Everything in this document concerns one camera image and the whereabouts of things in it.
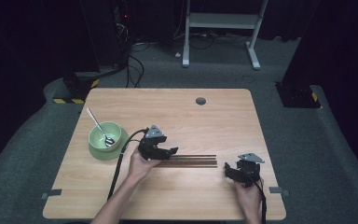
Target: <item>spoon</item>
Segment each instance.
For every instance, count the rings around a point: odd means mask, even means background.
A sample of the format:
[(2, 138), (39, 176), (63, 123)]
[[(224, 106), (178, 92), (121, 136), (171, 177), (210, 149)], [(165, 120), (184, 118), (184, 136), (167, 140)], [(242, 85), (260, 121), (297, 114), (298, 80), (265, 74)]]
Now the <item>spoon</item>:
[(98, 129), (100, 129), (100, 131), (103, 133), (103, 136), (105, 136), (105, 145), (107, 147), (111, 147), (115, 143), (115, 140), (113, 140), (111, 137), (108, 137), (105, 134), (105, 132), (103, 131), (103, 128), (101, 128), (101, 125), (98, 123), (97, 119), (94, 117), (94, 115), (92, 115), (91, 110), (89, 110), (87, 108), (87, 112), (89, 113), (89, 116), (94, 120), (94, 122), (97, 125)]

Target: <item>metal stand leg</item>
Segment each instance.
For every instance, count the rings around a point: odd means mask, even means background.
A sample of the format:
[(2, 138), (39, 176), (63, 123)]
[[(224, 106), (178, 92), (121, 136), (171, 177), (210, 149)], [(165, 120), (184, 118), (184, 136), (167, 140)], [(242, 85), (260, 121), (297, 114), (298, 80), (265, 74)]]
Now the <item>metal stand leg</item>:
[(252, 34), (251, 42), (246, 42), (246, 48), (248, 49), (249, 56), (252, 61), (252, 66), (254, 70), (260, 70), (260, 63), (258, 62), (257, 56), (255, 55), (255, 41), (257, 40), (258, 31), (260, 30), (261, 22), (263, 21), (264, 12), (266, 11), (267, 3), (269, 0), (264, 0), (260, 12), (258, 13), (258, 18), (255, 23), (255, 29)]
[(190, 48), (189, 48), (189, 33), (190, 33), (190, 0), (187, 0), (186, 9), (186, 30), (185, 30), (185, 45), (183, 47), (183, 67), (190, 66)]

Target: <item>chopsticks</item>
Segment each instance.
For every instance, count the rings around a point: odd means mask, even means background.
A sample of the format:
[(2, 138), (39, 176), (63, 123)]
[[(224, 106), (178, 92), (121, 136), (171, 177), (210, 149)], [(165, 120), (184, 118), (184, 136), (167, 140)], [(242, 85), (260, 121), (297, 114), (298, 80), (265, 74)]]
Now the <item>chopsticks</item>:
[(166, 168), (217, 168), (216, 155), (172, 155), (156, 167)]

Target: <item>yellow black warning tape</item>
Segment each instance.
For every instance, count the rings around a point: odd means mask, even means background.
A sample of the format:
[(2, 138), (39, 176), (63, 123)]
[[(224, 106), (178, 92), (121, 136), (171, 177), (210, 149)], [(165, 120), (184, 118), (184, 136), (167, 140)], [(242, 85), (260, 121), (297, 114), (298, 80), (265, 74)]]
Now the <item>yellow black warning tape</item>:
[(313, 101), (315, 101), (315, 102), (318, 101), (318, 96), (315, 94), (315, 92), (312, 92), (312, 98), (313, 98)]
[(84, 100), (82, 99), (54, 99), (54, 103), (56, 104), (84, 104)]
[[(97, 87), (98, 83), (100, 82), (100, 79), (96, 79), (91, 83), (90, 89), (94, 89)], [(84, 104), (86, 101), (85, 99), (79, 99), (79, 98), (54, 98), (53, 101), (56, 104)]]

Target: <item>gray bracket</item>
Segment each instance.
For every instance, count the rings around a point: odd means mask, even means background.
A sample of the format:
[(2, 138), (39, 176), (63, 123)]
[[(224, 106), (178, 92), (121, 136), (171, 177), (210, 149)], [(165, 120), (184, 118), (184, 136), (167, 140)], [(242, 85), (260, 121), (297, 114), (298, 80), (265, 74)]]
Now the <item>gray bracket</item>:
[(264, 163), (265, 161), (261, 159), (260, 157), (256, 156), (254, 153), (248, 153), (248, 154), (242, 154), (238, 156), (241, 160), (245, 161), (254, 161), (254, 162), (260, 162)]
[(270, 193), (280, 193), (283, 197), (290, 196), (290, 191), (288, 189), (282, 189), (279, 187), (269, 187)]
[(49, 196), (58, 196), (61, 195), (62, 189), (52, 189), (51, 191), (47, 193), (42, 193), (42, 196), (40, 199), (46, 200)]
[(152, 127), (150, 127), (149, 131), (146, 133), (146, 138), (162, 136), (164, 136), (164, 133), (156, 126), (156, 124), (153, 124)]

